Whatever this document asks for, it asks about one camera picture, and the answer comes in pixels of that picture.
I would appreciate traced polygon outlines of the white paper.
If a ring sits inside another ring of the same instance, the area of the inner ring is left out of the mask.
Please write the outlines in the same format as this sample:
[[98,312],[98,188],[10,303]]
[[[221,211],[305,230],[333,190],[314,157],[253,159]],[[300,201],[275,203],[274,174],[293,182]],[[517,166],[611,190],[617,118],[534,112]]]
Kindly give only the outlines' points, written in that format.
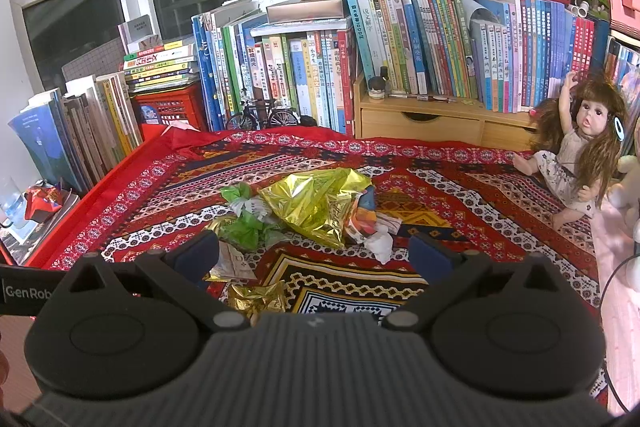
[[379,225],[376,231],[364,240],[363,246],[378,263],[386,265],[393,257],[393,243],[392,234],[386,225]]

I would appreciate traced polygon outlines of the green plastic bag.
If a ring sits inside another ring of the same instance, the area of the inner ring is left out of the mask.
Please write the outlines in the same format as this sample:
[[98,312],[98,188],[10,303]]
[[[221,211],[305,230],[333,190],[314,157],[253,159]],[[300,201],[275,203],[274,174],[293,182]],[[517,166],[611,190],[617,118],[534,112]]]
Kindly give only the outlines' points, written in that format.
[[213,230],[224,243],[242,253],[252,253],[288,239],[283,222],[247,183],[225,186],[220,194],[229,212],[217,219]]

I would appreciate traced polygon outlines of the small gold foil scrap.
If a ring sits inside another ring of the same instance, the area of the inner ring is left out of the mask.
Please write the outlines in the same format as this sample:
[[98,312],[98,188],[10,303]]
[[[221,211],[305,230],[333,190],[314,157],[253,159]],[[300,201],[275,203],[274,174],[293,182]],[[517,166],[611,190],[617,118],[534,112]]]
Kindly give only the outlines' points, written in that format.
[[228,289],[227,303],[243,314],[250,325],[255,325],[262,314],[286,311],[284,284],[282,281],[267,286],[232,284]]

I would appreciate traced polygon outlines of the gold foil wrapper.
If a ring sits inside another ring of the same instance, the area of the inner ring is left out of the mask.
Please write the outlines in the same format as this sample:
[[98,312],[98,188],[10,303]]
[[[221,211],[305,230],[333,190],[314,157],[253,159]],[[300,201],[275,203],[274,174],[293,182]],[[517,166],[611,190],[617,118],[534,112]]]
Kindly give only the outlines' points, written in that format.
[[294,172],[258,193],[293,231],[323,246],[342,249],[352,204],[371,185],[370,176],[341,167]]

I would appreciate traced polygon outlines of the left row upright books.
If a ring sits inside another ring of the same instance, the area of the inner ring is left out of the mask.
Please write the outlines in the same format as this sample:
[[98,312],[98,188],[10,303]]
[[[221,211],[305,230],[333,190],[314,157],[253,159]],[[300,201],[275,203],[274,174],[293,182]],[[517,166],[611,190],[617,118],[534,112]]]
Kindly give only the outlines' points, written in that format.
[[32,96],[9,127],[44,181],[90,192],[143,139],[121,72],[88,76]]

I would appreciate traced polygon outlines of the row upright books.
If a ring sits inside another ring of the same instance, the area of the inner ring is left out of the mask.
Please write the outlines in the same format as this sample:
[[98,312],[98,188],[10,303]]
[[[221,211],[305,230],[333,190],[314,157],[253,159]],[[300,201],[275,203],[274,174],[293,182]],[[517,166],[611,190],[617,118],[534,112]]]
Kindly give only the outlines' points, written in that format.
[[192,17],[209,130],[227,130],[244,93],[272,98],[299,126],[355,133],[358,76],[345,0],[235,0]]
[[143,139],[121,72],[88,76],[32,96],[9,127],[44,181],[90,192]]
[[529,112],[601,57],[608,28],[549,0],[346,0],[360,64],[386,97]]

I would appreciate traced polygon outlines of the stack of flat books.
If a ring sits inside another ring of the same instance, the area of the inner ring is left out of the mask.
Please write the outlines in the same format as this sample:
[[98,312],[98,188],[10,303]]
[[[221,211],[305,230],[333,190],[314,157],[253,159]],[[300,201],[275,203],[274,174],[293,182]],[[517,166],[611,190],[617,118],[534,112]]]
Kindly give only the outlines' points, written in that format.
[[200,80],[198,47],[192,39],[128,54],[122,68],[131,94],[178,89]]

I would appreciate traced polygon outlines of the right row upright books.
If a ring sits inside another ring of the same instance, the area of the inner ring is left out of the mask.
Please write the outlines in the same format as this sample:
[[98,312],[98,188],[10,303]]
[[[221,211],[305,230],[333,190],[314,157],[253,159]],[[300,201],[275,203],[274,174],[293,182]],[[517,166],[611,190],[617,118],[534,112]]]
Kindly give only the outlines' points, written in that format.
[[360,64],[386,97],[529,112],[601,57],[608,28],[549,0],[346,0]]

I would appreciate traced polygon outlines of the middle row upright books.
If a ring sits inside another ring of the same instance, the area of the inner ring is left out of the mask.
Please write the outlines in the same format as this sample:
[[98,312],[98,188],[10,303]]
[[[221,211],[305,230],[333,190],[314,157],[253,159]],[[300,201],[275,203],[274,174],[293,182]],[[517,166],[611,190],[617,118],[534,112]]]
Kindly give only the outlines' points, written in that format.
[[192,17],[209,130],[227,130],[244,93],[272,98],[299,126],[355,133],[358,76],[345,0],[235,0]]

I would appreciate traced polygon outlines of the red patterned tablecloth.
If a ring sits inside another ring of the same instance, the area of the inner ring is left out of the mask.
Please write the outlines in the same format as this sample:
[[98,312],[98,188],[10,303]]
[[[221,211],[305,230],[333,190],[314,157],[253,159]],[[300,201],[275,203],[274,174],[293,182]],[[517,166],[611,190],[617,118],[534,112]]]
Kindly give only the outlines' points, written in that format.
[[[497,191],[511,155],[323,128],[170,128],[36,251],[35,426],[602,426],[592,291]],[[164,265],[240,182],[288,228],[254,258],[284,312],[250,321]]]

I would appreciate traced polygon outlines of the red plastic crate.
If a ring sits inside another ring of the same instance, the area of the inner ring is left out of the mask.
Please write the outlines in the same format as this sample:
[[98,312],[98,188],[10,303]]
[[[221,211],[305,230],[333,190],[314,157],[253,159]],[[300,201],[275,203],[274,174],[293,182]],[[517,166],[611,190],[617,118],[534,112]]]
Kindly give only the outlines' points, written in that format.
[[207,131],[202,90],[198,82],[181,88],[135,94],[131,98],[144,141],[168,126]]

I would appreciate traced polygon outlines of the miniature black bicycle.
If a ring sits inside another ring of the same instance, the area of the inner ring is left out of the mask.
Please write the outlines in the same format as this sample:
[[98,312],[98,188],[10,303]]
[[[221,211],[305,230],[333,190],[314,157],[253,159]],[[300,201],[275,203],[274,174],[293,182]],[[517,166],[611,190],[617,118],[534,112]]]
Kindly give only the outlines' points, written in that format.
[[233,114],[226,124],[227,130],[257,131],[277,127],[296,127],[300,124],[291,107],[285,107],[277,100],[252,98],[244,93],[241,98],[241,112]]

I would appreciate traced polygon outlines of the wooden drawer shelf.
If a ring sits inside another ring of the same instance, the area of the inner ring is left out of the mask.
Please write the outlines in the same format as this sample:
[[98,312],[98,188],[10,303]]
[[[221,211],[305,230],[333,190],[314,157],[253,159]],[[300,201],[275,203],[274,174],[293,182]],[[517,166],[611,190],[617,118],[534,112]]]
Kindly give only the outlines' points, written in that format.
[[496,113],[480,102],[454,98],[421,101],[416,98],[373,100],[366,83],[354,84],[355,134],[359,139],[413,139],[528,150],[536,127],[526,113]]

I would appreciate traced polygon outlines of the brown haired doll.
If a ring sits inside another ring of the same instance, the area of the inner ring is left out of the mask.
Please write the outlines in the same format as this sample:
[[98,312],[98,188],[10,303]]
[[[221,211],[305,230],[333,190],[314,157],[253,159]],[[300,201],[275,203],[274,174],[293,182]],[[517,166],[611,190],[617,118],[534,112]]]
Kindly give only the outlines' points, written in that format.
[[559,230],[601,207],[624,141],[626,105],[600,70],[569,72],[560,94],[534,108],[533,155],[514,155],[525,176],[540,174],[563,209],[551,218]]

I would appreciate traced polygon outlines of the small black bottle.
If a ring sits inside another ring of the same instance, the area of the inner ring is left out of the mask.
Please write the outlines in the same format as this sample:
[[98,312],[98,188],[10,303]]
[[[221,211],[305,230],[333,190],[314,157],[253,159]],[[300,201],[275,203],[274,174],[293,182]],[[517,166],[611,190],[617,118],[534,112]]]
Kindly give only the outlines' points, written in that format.
[[381,76],[368,80],[368,95],[373,101],[382,101],[386,97],[386,81]]

